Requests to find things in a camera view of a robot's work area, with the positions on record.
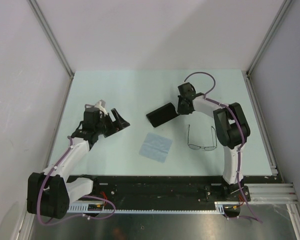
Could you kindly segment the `black glasses case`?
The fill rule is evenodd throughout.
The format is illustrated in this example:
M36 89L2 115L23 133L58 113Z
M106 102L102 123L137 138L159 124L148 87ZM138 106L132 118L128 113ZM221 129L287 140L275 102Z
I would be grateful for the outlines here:
M157 128L169 122L170 120L175 119L178 116L179 114L177 113L175 106L171 102L146 114L146 118L154 128Z

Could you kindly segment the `blue cleaning cloth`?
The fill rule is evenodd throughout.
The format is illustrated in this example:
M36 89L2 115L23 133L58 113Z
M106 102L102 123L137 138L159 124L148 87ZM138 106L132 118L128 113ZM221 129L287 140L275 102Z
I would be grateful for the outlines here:
M149 132L141 145L139 154L159 163L164 163L167 159L172 143L172 139Z

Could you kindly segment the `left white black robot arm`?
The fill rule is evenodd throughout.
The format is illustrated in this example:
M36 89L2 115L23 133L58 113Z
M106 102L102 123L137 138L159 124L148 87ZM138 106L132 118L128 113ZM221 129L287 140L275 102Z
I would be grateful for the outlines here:
M68 136L69 146L60 159L28 177L27 212L38 218L62 219L73 202L81 198L97 199L101 188L96 177L84 174L72 182L68 179L100 136L110 137L129 126L115 108L108 113L99 103L87 106L82 121Z

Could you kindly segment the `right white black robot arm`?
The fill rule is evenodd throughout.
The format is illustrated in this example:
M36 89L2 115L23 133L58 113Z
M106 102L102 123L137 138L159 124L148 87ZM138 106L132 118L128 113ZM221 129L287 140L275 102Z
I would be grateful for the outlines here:
M238 187L243 185L242 155L251 134L242 106L237 102L225 104L208 98L204 93L197 93L189 82L179 85L178 90L178 114L200 112L214 120L216 137L224 152L222 178L226 185L220 188L220 194L225 200L232 201L239 194Z

